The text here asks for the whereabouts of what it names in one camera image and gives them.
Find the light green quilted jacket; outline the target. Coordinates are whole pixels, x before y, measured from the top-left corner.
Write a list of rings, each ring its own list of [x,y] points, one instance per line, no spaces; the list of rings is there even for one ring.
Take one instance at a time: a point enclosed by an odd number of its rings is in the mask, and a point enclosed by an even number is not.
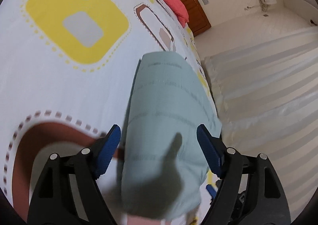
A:
[[[218,137],[221,122],[196,55],[147,53],[116,71],[125,96],[123,159],[111,211],[120,223],[160,223],[194,213],[208,165],[199,125]]]

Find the cream striped curtain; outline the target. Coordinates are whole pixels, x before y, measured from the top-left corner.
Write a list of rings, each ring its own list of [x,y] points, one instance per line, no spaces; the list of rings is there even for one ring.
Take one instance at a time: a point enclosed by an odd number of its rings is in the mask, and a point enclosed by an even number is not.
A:
[[[297,218],[317,190],[317,28],[204,61],[222,139],[267,154]]]

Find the white patterned bed sheet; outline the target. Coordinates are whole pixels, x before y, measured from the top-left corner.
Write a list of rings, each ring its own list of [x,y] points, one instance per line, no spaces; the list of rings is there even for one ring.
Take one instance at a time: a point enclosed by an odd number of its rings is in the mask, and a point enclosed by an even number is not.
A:
[[[73,156],[118,125],[120,142],[96,183],[115,224],[124,224],[111,211],[128,102],[115,96],[116,71],[153,52],[199,59],[188,23],[182,28],[163,0],[1,0],[1,191],[24,222],[49,156]],[[214,104],[208,83],[207,93]],[[210,179],[208,171],[194,213],[130,224],[200,224]],[[73,174],[70,183],[77,213],[87,220]]]

